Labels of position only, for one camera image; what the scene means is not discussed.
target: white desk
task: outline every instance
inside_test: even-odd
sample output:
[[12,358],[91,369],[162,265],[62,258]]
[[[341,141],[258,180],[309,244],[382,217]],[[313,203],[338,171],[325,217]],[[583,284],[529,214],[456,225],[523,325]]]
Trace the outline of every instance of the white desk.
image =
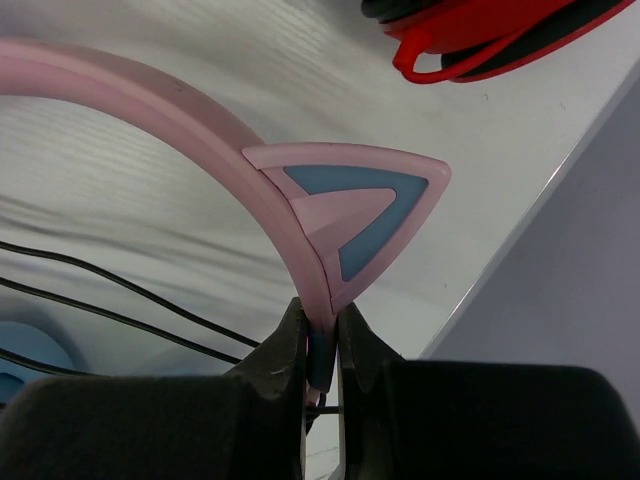
[[[633,83],[640,58],[640,41],[630,40],[640,37],[638,4],[526,68],[434,86],[393,70],[395,41],[360,15],[357,0],[0,0],[0,11],[4,35],[94,46],[181,77],[268,142],[367,143],[448,162],[453,180],[441,203],[358,301],[408,357],[477,289]],[[82,108],[4,98],[0,109],[2,238],[82,256],[258,339],[273,330],[294,295],[286,271],[247,212],[197,167]],[[71,269],[2,258],[3,275],[226,343]],[[42,305],[96,370],[163,368],[166,352],[177,351]],[[335,422],[319,421],[308,478],[331,472],[337,441]]]

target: cat ear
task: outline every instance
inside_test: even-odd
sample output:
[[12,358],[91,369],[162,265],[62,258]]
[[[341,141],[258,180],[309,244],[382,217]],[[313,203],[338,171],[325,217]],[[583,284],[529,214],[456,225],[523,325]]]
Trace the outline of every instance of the cat ear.
[[441,161],[362,145],[266,145],[243,154],[289,202],[322,263],[335,314],[395,260],[451,178]]

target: wire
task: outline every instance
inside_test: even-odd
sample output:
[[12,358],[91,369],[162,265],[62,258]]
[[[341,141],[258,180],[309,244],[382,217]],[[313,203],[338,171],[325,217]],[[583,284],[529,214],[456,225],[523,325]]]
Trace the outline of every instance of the wire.
[[244,335],[236,333],[233,330],[229,330],[228,328],[222,327],[216,323],[213,323],[209,320],[199,317],[198,315],[191,313],[174,303],[171,303],[170,301],[160,297],[159,295],[156,295],[155,293],[150,292],[149,290],[146,290],[145,288],[142,288],[141,286],[133,282],[130,282],[129,280],[126,280],[125,278],[122,278],[121,276],[116,275],[115,273],[111,273],[108,270],[100,268],[89,262],[85,262],[84,260],[80,260],[78,258],[71,257],[68,255],[63,255],[61,253],[48,252],[46,250],[37,250],[35,248],[21,247],[19,245],[14,245],[12,243],[2,242],[2,241],[0,241],[0,249],[7,250],[13,253],[18,253],[20,255],[28,255],[31,257],[54,260],[56,262],[62,262],[68,265],[73,265],[75,267],[82,268],[83,270],[87,270],[89,272],[95,273],[96,275],[99,275],[103,278],[106,278],[107,280],[117,283],[118,285],[126,288],[127,290],[131,290],[132,292],[135,292],[138,295],[141,295],[147,298],[148,300],[151,300],[152,302],[163,306],[167,310],[170,310],[173,313],[176,313],[177,315],[180,315],[181,317],[186,318],[187,320],[193,323],[196,323],[202,327],[205,327],[209,330],[225,335],[226,337],[236,340],[244,345],[248,345],[249,347],[255,348],[258,345],[260,345],[260,342],[257,342],[251,338],[248,338],[248,337],[245,337]]
[[7,360],[16,365],[29,368],[31,370],[37,370],[38,372],[48,373],[50,375],[65,375],[65,376],[96,376],[91,373],[82,372],[79,370],[69,370],[68,368],[54,367],[48,363],[38,362],[31,360],[30,358],[23,357],[17,353],[13,353],[4,348],[0,348],[0,358]]
[[[111,320],[115,320],[116,322],[128,325],[133,328],[137,328],[139,330],[143,330],[145,332],[151,333],[152,335],[156,335],[160,338],[164,338],[170,342],[181,345],[183,347],[187,347],[191,350],[195,350],[196,352],[203,353],[205,355],[209,355],[210,357],[217,358],[218,360],[222,360],[223,362],[231,363],[236,365],[240,363],[240,359],[236,357],[232,357],[231,355],[227,355],[226,353],[219,352],[217,350],[213,350],[211,348],[204,347],[197,343],[191,342],[189,340],[185,340],[177,335],[169,333],[160,328],[153,327],[151,325],[147,325],[146,323],[140,322],[138,320],[134,320],[133,318],[126,317],[124,315],[120,315],[119,313],[112,312],[110,310],[105,310],[100,307],[96,307],[94,305],[90,305],[88,303],[80,302],[78,300],[74,300],[72,298],[64,297],[62,295],[57,295],[55,293],[47,292],[46,290],[40,290],[38,288],[30,287],[28,285],[23,285],[22,283],[14,282],[12,280],[8,280],[6,278],[0,277],[0,285],[5,286],[7,288],[11,288],[13,290],[18,290],[20,292],[26,293],[28,295],[33,295],[36,297],[46,298],[47,300],[51,300],[57,303],[62,303],[64,305],[68,305],[73,308],[77,308],[79,310],[84,310],[86,312],[94,313],[96,315],[100,315],[102,317],[109,318]],[[0,358],[4,358],[5,360],[14,361],[10,358],[6,358],[4,352],[6,350],[0,349]]]

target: red handle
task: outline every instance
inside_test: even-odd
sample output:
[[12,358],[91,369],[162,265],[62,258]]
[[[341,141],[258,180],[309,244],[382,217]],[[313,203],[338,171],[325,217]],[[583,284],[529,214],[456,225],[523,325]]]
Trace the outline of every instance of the red handle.
[[424,53],[424,51],[431,46],[433,40],[431,36],[421,28],[410,28],[402,37],[400,48],[396,52],[396,56],[393,59],[393,66],[396,67],[400,73],[412,83],[419,84],[431,84],[444,82],[445,80],[452,80],[465,73],[473,70],[474,68],[482,65],[494,55],[498,54],[519,37],[526,33],[529,28],[523,28],[517,30],[514,33],[500,37],[490,45],[483,48],[481,51],[472,55],[471,57],[457,63],[451,67],[445,68],[437,72],[416,72],[414,67],[418,57]]

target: pink headphones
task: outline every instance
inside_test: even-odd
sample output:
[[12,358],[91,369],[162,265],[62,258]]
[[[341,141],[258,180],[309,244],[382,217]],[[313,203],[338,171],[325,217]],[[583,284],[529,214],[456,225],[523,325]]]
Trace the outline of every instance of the pink headphones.
[[108,113],[198,164],[264,229],[312,331],[331,346],[337,313],[398,256],[450,179],[443,162],[385,148],[265,145],[177,78],[83,47],[0,40],[0,94],[65,100]]

